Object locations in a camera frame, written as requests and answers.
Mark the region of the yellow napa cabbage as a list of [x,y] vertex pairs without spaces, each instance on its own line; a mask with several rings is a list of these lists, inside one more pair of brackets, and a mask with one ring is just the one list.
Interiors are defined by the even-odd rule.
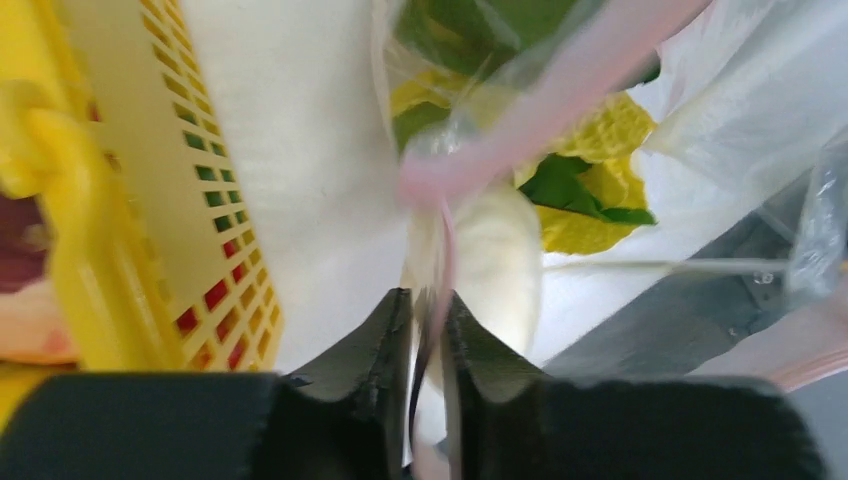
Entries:
[[[488,123],[512,99],[512,87],[426,70],[390,88],[389,111],[398,147],[445,120],[469,100]],[[508,179],[534,205],[548,252],[590,255],[612,248],[637,227],[653,225],[644,181],[631,157],[656,126],[626,92],[608,95],[598,110],[551,151],[510,172]]]

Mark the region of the green white bok choy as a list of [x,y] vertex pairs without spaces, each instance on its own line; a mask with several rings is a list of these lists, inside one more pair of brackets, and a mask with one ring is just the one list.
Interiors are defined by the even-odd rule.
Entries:
[[447,154],[407,153],[400,196],[441,204],[549,153],[603,99],[641,80],[684,19],[681,1],[402,1],[393,36],[474,79],[495,120]]

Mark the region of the white radish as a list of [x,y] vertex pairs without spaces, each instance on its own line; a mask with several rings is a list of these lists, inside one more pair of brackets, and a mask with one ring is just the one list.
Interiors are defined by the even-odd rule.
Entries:
[[[535,208],[518,190],[495,185],[453,207],[457,258],[454,290],[474,318],[521,355],[529,352],[541,308],[542,248]],[[440,275],[443,223],[416,213],[407,230],[401,286],[415,296]],[[435,445],[446,437],[438,341],[419,391],[415,438]]]

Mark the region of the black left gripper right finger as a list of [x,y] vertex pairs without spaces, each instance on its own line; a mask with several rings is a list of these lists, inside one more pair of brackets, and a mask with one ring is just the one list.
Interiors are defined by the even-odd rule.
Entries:
[[454,479],[825,479],[806,422],[750,377],[553,377],[460,298],[444,322]]

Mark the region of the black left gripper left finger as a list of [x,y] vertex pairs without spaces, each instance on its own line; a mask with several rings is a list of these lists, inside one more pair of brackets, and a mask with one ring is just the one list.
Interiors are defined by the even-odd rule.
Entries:
[[278,373],[65,373],[1,436],[5,479],[399,479],[411,295]]

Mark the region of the clear zip top bag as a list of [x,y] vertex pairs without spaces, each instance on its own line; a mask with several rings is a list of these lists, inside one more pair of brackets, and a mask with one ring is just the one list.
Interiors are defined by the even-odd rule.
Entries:
[[376,1],[421,479],[837,479],[843,1]]

